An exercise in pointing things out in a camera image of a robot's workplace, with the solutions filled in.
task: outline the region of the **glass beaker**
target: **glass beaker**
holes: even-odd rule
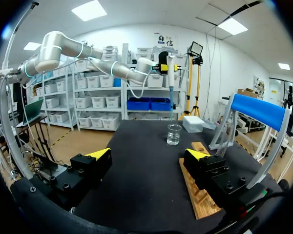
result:
[[[227,150],[231,135],[233,132],[233,124],[232,123],[226,123],[221,135],[221,140],[219,143],[219,147],[217,149],[216,155],[220,157],[224,157],[225,152]]]
[[[169,124],[167,134],[168,145],[178,145],[180,139],[181,126],[178,124]]]

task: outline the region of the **desk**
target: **desk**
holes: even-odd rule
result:
[[[182,128],[179,144],[171,146],[166,143],[167,125],[167,121],[123,120],[108,144],[112,150],[112,167],[98,190],[86,195],[75,214],[120,230],[175,230],[200,234],[216,227],[225,212],[221,210],[195,219],[178,163],[184,150],[191,148],[194,141],[201,141],[208,149],[213,130],[189,134]],[[227,149],[225,159],[230,169],[245,176],[247,182],[261,167],[236,143]],[[263,184],[281,192],[270,175],[265,177]],[[279,200],[268,200],[256,213],[261,222]]]

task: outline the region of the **ceiling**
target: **ceiling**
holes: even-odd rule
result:
[[[155,23],[167,24],[208,33],[239,48],[268,72],[293,76],[293,47],[283,25],[261,3],[233,16],[248,31],[231,36],[214,24],[254,0],[99,0],[107,16],[83,22],[71,9],[90,0],[40,0],[21,25],[11,50],[9,64],[19,64],[36,52],[25,51],[29,42],[41,42],[50,31],[62,31],[68,37],[103,28]],[[4,51],[0,53],[0,64]],[[291,70],[281,70],[278,63],[287,63]]]

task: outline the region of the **wooden block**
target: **wooden block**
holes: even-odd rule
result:
[[[191,146],[195,151],[210,155],[207,149],[205,149],[204,145],[201,142],[192,142]]]
[[[188,178],[188,171],[184,167],[184,158],[179,159],[179,164],[181,167],[182,174],[184,175],[185,182],[187,185],[188,193],[190,195],[190,200],[194,210],[195,218],[201,219],[210,216],[221,209],[215,205],[210,195],[205,190],[196,190],[193,193],[193,182]]]

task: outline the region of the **caution tape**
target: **caution tape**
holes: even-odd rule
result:
[[[56,143],[58,143],[60,140],[62,140],[64,137],[66,137],[71,131],[72,130],[69,130],[67,133],[65,133],[63,136],[61,136],[59,139],[57,139],[56,142],[51,145],[51,147],[55,146]]]

